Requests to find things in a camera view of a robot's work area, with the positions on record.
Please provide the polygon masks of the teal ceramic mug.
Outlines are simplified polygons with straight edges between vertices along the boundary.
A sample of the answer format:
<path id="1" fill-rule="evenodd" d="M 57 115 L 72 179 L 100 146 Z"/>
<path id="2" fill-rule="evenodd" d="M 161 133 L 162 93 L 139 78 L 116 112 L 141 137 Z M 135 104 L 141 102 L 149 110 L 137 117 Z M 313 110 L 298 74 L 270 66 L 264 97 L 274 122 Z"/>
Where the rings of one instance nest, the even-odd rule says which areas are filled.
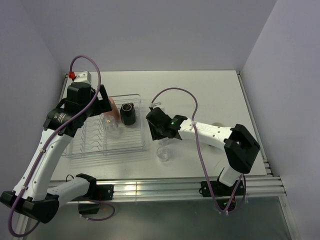
<path id="1" fill-rule="evenodd" d="M 217 126 L 217 127 L 224 127 L 224 125 L 220 122 L 214 122 L 212 123 L 213 126 Z"/>

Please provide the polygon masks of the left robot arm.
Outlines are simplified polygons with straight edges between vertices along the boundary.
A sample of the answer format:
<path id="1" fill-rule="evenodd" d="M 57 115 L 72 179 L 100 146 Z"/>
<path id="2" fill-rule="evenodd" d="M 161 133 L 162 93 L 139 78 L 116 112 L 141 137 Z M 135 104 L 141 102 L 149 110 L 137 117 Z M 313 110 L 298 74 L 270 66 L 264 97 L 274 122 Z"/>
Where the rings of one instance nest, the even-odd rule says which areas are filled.
<path id="1" fill-rule="evenodd" d="M 50 188 L 49 183 L 66 147 L 85 121 L 111 109 L 105 87 L 100 86 L 101 99 L 76 119 L 73 117 L 94 98 L 96 91 L 89 83 L 73 82 L 67 96 L 51 110 L 43 124 L 41 140 L 31 163 L 12 191 L 4 191 L 0 201 L 15 212 L 41 223 L 50 222 L 58 209 L 75 199 L 92 200 L 98 193 L 97 180 L 79 173 L 69 182 Z"/>

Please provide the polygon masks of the pink plastic cup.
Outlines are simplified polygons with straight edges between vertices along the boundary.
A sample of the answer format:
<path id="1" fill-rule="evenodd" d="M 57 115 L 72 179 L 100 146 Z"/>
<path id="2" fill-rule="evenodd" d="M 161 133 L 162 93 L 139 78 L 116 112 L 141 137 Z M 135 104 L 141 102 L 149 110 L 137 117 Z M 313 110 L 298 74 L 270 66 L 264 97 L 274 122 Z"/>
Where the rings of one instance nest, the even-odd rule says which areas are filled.
<path id="1" fill-rule="evenodd" d="M 103 116 L 112 116 L 114 117 L 114 119 L 119 122 L 121 120 L 121 115 L 120 115 L 120 111 L 118 110 L 117 106 L 116 106 L 116 103 L 115 101 L 113 100 L 112 97 L 109 97 L 108 98 L 109 100 L 109 103 L 111 105 L 111 111 L 108 111 L 108 112 L 104 112 L 103 113 Z"/>

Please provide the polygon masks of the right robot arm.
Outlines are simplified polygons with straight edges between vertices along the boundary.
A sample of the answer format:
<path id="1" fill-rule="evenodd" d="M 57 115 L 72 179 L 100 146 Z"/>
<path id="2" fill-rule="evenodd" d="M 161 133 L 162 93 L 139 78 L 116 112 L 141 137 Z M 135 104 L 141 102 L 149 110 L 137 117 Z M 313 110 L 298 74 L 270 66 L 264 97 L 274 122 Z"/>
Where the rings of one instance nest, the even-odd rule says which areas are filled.
<path id="1" fill-rule="evenodd" d="M 153 140 L 194 140 L 224 151 L 228 166 L 221 171 L 216 183 L 216 189 L 222 195 L 233 190 L 241 175 L 250 173 L 261 149 L 256 139 L 241 124 L 221 127 L 195 122 L 182 115 L 171 118 L 159 107 L 150 110 L 146 120 Z"/>

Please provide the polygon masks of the black ceramic mug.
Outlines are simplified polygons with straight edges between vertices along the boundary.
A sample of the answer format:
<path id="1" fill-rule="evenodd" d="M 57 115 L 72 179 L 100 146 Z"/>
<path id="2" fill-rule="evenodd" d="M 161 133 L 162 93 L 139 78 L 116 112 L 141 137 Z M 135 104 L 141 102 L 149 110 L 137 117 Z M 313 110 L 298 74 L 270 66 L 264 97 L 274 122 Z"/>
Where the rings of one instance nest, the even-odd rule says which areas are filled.
<path id="1" fill-rule="evenodd" d="M 137 116 L 132 102 L 122 104 L 120 108 L 121 122 L 126 126 L 135 124 Z"/>

